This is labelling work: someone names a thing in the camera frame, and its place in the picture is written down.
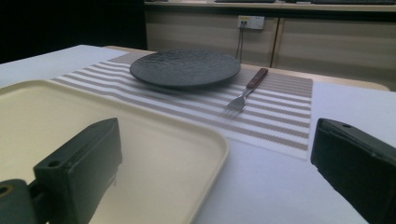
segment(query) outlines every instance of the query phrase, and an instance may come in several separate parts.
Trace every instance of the fork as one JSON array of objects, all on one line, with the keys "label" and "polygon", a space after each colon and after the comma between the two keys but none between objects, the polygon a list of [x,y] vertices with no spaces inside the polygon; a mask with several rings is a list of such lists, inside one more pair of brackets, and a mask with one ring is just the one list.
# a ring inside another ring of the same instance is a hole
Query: fork
[{"label": "fork", "polygon": [[227,105],[227,108],[236,110],[236,111],[244,110],[246,107],[245,100],[246,100],[247,96],[259,86],[259,84],[262,82],[262,80],[267,76],[267,73],[268,73],[268,69],[261,68],[259,70],[259,72],[257,72],[257,74],[254,76],[254,78],[249,81],[249,83],[245,87],[242,94],[239,95],[234,100],[232,100]]}]

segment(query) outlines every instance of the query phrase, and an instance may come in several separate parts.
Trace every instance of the black plate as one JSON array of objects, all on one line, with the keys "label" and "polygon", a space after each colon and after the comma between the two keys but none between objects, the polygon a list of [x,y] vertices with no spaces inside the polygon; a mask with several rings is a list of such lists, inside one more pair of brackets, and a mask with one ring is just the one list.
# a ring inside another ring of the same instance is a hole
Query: black plate
[{"label": "black plate", "polygon": [[148,83],[173,88],[213,84],[235,76],[241,69],[232,56],[199,49],[153,53],[131,64],[131,74]]}]

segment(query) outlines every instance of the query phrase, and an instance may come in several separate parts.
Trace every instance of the dark background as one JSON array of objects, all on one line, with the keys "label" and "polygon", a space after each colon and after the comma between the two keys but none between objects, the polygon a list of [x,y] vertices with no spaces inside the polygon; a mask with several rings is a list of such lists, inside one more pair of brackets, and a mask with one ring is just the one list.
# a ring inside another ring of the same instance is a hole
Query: dark background
[{"label": "dark background", "polygon": [[76,45],[147,49],[143,0],[6,0],[0,63]]}]

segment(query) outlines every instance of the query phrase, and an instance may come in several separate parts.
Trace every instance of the fork handle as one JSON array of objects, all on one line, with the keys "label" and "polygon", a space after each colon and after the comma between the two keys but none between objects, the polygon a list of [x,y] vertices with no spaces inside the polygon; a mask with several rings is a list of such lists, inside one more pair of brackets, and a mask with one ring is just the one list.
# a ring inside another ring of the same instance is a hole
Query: fork handle
[{"label": "fork handle", "polygon": [[256,76],[249,81],[247,84],[248,89],[256,89],[257,86],[262,82],[262,80],[267,76],[268,69],[261,68],[259,72],[257,72]]}]

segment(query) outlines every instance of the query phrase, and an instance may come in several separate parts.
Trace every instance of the electrical outlet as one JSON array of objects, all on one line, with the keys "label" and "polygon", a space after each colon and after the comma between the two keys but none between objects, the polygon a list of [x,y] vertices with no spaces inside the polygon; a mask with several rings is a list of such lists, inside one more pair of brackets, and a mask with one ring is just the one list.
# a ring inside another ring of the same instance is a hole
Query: electrical outlet
[{"label": "electrical outlet", "polygon": [[244,28],[262,30],[264,28],[264,17],[259,16],[238,16],[238,27],[242,27],[245,22]]},{"label": "electrical outlet", "polygon": [[256,17],[256,16],[250,17],[250,23],[248,28],[255,30],[264,29],[264,17]]},{"label": "electrical outlet", "polygon": [[249,28],[250,26],[250,16],[238,16],[238,27],[242,27],[242,23],[245,22],[244,28]]}]

